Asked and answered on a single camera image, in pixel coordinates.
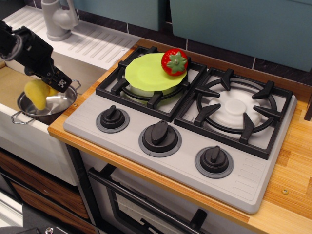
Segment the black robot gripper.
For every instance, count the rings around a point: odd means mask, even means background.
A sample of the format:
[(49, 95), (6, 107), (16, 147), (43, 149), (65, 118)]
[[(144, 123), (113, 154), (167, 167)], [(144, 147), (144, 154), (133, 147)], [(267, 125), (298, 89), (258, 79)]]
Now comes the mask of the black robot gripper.
[(12, 35), (16, 42), (11, 59), (24, 66), (24, 73), (27, 76), (47, 80), (46, 83), (50, 87), (64, 93), (72, 80), (54, 66), (51, 58), (53, 47), (24, 26), (13, 30)]

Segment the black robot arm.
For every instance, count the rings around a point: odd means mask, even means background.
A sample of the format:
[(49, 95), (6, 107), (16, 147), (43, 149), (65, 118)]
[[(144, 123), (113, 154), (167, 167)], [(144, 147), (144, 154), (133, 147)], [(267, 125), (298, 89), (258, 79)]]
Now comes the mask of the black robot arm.
[(72, 80), (54, 65), (53, 47), (33, 31), (23, 26), (13, 30), (0, 22), (0, 57), (15, 60), (24, 66), (28, 76), (35, 75), (53, 89), (64, 93)]

